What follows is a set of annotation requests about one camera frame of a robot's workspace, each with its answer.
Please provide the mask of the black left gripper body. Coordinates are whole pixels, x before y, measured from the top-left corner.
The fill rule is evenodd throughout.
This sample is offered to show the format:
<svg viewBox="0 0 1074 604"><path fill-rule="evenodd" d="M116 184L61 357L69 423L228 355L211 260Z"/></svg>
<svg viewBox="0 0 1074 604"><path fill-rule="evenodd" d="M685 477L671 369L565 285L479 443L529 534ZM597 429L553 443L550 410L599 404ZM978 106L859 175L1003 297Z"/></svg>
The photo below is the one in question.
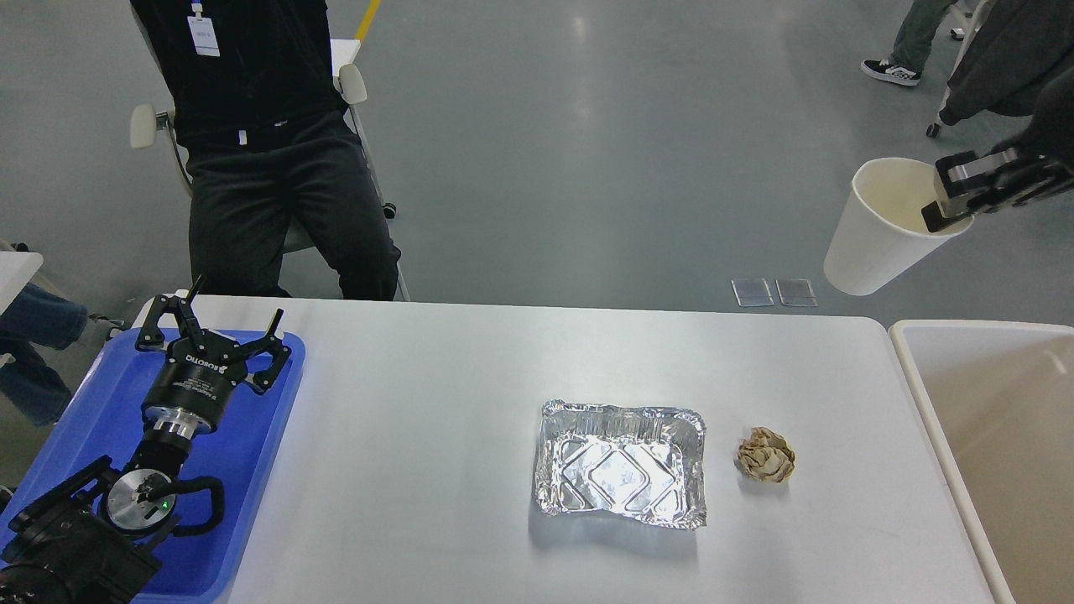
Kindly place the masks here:
<svg viewBox="0 0 1074 604"><path fill-rule="evenodd" d="M234 389L247 375L252 353L237 340L215 331L195 344L191 336L164 341L150 330L139 336L140 351L165 354L164 365L142 402L144 428L177 435L211 435L217 431Z"/></svg>

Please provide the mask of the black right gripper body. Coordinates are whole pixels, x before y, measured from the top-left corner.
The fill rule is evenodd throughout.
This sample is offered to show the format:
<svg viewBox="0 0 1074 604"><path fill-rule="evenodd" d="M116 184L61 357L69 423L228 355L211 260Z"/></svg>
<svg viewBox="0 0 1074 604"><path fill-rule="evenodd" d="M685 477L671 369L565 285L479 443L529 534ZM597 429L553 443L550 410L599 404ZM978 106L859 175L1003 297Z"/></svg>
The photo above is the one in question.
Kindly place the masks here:
<svg viewBox="0 0 1074 604"><path fill-rule="evenodd" d="M1030 125L1015 138L1018 159L1037 179L1035 195L1014 203L1025 206L1032 201L1059 195L1071 188L1073 168L1073 69L1059 74L1037 96Z"/></svg>

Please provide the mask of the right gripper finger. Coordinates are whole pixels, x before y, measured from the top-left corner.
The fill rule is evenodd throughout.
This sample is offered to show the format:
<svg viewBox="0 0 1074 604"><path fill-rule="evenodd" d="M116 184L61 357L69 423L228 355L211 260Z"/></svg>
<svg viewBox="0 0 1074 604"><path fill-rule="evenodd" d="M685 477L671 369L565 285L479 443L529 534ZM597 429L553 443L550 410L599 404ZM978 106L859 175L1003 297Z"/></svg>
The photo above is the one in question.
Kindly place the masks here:
<svg viewBox="0 0 1074 604"><path fill-rule="evenodd" d="M1036 183L1021 183L1005 187L981 187L968 189L959 185L940 185L937 201L920 210L925 229L939 233L955 222L963 221L978 213L995 213L1005 206L1024 206L1044 196L1050 188L1049 179Z"/></svg>
<svg viewBox="0 0 1074 604"><path fill-rule="evenodd" d="M1028 166L1028 154L1016 148L991 154L966 150L940 157L935 161L935 201L970 202L982 195L990 202L1005 201L1013 191L1006 179Z"/></svg>

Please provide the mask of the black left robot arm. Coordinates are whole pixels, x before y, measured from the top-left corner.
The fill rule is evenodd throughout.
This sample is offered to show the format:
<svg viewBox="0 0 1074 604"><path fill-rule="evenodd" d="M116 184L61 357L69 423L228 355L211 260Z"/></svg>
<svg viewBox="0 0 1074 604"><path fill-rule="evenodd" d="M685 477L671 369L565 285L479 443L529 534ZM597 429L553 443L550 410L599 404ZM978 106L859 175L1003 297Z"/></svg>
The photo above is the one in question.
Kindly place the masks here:
<svg viewBox="0 0 1074 604"><path fill-rule="evenodd" d="M208 603L235 570L304 349L157 294L105 347L3 515L4 603Z"/></svg>

